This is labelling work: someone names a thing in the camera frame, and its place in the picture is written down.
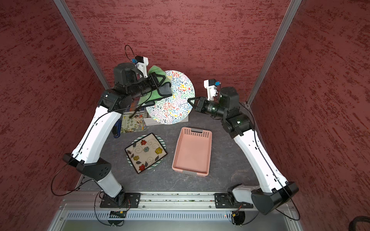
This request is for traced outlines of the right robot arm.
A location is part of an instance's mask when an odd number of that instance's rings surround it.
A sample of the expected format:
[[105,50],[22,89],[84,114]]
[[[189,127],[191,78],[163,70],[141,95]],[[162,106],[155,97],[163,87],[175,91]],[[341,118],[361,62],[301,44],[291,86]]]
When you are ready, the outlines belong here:
[[224,130],[245,154],[258,186],[239,185],[231,190],[237,202],[252,204],[261,214],[268,214],[289,202],[299,191],[295,182],[288,181],[273,163],[255,131],[251,113],[241,111],[239,94],[233,87],[223,87],[217,102],[205,97],[189,98],[195,111],[219,118]]

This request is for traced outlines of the colourful patterned round plate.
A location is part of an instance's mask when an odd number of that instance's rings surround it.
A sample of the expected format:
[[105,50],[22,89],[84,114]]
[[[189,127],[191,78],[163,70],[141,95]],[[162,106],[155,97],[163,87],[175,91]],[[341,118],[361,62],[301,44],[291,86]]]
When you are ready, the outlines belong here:
[[172,96],[155,102],[146,111],[156,122],[172,125],[182,122],[190,114],[192,106],[188,99],[195,97],[195,88],[191,80],[180,71],[167,70],[165,74],[171,81]]

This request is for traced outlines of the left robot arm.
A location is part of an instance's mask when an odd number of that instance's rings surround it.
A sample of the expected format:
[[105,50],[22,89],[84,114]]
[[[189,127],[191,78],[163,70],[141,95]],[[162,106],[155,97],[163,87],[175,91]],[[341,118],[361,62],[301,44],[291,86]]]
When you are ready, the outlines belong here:
[[128,198],[111,171],[112,165],[100,157],[109,133],[135,98],[146,98],[137,106],[141,108],[154,104],[153,93],[165,98],[172,95],[171,82],[161,69],[154,66],[148,73],[145,70],[145,65],[134,63],[121,63],[113,69],[114,87],[102,93],[82,140],[70,154],[63,156],[68,165],[93,179],[103,191],[104,201],[115,208],[127,206]]

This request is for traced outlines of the green microfibre cloth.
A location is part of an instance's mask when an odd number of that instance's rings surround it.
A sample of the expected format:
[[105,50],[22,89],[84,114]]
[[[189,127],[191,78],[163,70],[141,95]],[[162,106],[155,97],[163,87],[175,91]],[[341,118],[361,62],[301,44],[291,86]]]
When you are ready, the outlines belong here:
[[157,79],[158,86],[147,95],[140,97],[138,104],[143,107],[154,106],[156,102],[172,96],[172,84],[166,73],[160,67],[154,65],[149,69],[148,77],[151,74],[154,74]]

